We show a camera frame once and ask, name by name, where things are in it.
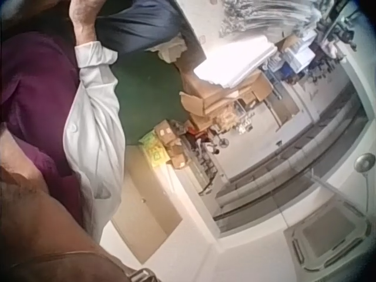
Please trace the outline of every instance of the person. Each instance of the person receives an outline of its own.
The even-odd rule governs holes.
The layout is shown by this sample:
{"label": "person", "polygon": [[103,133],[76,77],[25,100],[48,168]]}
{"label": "person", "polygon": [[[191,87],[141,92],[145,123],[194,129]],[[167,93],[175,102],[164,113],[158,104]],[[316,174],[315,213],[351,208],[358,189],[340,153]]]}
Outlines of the person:
{"label": "person", "polygon": [[71,1],[74,53],[37,32],[1,46],[0,274],[6,281],[130,281],[134,275],[98,245],[120,203],[125,154],[109,68],[117,53],[95,32],[104,1]]}
{"label": "person", "polygon": [[[69,1],[2,0],[2,24],[15,25],[20,19],[31,18]],[[122,6],[126,4],[130,4],[130,8],[113,15],[99,16],[95,22],[98,39],[105,47],[116,51],[120,56],[167,42],[179,33],[182,17],[173,0],[122,1]],[[49,18],[49,22],[56,21],[55,17],[56,15]]]}

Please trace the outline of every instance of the wall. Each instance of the wall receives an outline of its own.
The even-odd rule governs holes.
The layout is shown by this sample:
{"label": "wall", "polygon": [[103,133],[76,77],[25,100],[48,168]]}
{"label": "wall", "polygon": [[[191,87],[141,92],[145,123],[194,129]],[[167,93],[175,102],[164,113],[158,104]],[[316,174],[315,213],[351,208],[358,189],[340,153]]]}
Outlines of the wall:
{"label": "wall", "polygon": [[[349,15],[357,6],[350,3],[343,12]],[[340,51],[346,56],[344,69],[353,82],[364,109],[370,119],[376,112],[376,36],[371,24],[364,15],[361,15],[354,28],[354,42],[357,44],[357,52],[342,42],[338,44]]]}
{"label": "wall", "polygon": [[166,191],[183,220],[144,266],[137,261],[111,222],[103,231],[100,245],[129,267],[152,269],[163,282],[196,282],[196,276],[211,251],[211,244],[179,201],[179,191],[175,192]]}

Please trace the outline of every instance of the white lab coat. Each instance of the white lab coat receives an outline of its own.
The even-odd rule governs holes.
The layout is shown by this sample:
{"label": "white lab coat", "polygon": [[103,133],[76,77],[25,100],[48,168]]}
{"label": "white lab coat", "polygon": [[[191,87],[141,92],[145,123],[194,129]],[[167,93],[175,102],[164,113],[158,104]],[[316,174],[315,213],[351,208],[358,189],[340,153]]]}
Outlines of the white lab coat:
{"label": "white lab coat", "polygon": [[118,81],[109,68],[118,55],[98,41],[75,51],[80,85],[66,120],[63,146],[85,199],[85,229],[99,241],[120,205],[124,177],[125,137],[114,92]]}

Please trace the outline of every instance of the maroon shirt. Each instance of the maroon shirt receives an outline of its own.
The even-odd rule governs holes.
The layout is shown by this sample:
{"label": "maroon shirt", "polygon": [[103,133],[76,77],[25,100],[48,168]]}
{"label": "maroon shirt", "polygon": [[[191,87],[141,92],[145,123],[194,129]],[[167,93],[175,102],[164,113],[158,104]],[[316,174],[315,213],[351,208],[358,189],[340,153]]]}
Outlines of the maroon shirt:
{"label": "maroon shirt", "polygon": [[1,45],[1,122],[41,171],[51,196],[82,226],[80,185],[63,148],[78,85],[74,48],[59,38],[29,32]]}

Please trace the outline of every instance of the floor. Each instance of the floor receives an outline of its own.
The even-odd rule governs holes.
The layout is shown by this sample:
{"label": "floor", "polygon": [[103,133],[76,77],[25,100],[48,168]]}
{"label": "floor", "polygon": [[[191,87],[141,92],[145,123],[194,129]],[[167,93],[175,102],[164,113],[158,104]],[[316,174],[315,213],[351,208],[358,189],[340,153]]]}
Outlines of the floor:
{"label": "floor", "polygon": [[137,144],[163,119],[187,119],[179,96],[182,82],[174,65],[156,53],[142,52],[120,58],[112,69],[119,80],[116,95],[128,145]]}

